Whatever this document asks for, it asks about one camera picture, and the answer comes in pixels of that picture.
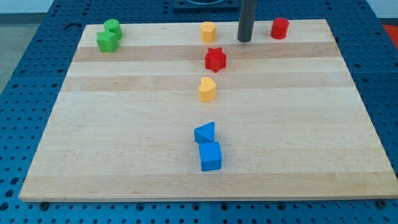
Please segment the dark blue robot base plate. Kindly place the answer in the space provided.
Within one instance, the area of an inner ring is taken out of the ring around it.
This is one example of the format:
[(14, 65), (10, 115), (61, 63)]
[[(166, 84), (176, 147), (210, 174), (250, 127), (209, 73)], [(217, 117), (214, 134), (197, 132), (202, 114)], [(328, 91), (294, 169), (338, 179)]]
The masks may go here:
[(240, 0), (172, 0), (175, 10), (182, 9), (238, 9)]

